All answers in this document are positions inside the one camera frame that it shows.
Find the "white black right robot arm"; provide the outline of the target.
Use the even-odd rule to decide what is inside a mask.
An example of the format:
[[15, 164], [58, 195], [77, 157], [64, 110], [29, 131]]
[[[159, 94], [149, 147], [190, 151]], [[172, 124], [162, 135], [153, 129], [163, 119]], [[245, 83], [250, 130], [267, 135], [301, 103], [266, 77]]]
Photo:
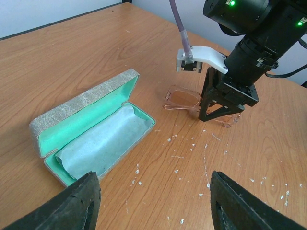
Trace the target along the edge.
[[304, 0], [208, 0], [203, 14], [230, 36], [242, 36], [226, 57], [227, 73], [207, 69], [199, 119], [209, 121], [243, 112], [259, 98], [255, 82], [278, 67], [284, 55], [307, 32]]

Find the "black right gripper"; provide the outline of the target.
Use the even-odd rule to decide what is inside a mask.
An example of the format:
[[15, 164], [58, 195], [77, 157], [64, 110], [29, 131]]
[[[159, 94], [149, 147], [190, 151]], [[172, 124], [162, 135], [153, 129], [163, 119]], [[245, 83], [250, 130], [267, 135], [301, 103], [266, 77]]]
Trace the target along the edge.
[[[210, 121], [241, 113], [245, 104], [258, 102], [254, 83], [266, 72], [278, 67], [279, 42], [275, 36], [252, 38], [244, 36], [225, 60], [228, 68], [221, 74], [209, 67], [201, 93], [199, 120]], [[221, 107], [207, 113], [211, 105]]]

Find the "light blue cleaning cloth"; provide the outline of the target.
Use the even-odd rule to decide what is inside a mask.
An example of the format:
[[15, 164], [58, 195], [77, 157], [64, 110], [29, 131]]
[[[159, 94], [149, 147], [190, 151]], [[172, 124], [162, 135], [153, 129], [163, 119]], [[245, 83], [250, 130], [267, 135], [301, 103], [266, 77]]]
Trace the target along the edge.
[[154, 121], [141, 118], [127, 103], [66, 145], [56, 160], [78, 180], [88, 172], [102, 176], [139, 142]]

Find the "red thin-frame sunglasses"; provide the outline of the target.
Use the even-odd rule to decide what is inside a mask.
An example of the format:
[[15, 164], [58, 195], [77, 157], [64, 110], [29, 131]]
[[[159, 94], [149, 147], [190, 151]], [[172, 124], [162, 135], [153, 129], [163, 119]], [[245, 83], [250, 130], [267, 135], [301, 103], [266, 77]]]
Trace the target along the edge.
[[[181, 86], [172, 85], [165, 96], [164, 109], [166, 110], [188, 110], [190, 113], [196, 115], [200, 113], [201, 95]], [[226, 128], [230, 128], [237, 123], [241, 117], [241, 113], [233, 115], [225, 115], [215, 118], [215, 122], [223, 124]]]

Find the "grey leather glasses case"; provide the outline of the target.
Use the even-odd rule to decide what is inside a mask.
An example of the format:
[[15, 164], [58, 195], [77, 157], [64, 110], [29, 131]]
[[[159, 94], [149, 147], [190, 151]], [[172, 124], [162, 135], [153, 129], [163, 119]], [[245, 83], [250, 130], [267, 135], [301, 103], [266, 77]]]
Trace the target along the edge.
[[[144, 134], [142, 139], [153, 129], [156, 121], [130, 102], [130, 96], [139, 76], [139, 73], [134, 69], [128, 69], [45, 112], [30, 122], [29, 129], [34, 148], [44, 160], [45, 166], [64, 186], [69, 186], [77, 180], [64, 170], [56, 160], [55, 155], [81, 134], [112, 115], [120, 107], [131, 104], [135, 108], [136, 115], [154, 121], [153, 126]], [[103, 178], [113, 167], [98, 178]]]

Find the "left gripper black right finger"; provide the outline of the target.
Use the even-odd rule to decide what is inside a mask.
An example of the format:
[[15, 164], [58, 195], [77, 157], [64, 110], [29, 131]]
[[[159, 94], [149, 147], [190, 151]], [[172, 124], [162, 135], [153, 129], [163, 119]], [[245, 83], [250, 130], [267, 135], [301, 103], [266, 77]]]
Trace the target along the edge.
[[223, 172], [212, 172], [211, 214], [216, 230], [304, 230], [237, 184]]

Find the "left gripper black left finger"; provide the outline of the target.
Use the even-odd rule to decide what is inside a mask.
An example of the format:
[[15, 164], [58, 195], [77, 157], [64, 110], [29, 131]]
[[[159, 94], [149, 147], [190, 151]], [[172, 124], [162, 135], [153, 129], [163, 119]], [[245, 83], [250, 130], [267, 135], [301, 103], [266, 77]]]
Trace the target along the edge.
[[94, 230], [101, 202], [95, 172], [88, 172], [58, 195], [5, 230]]

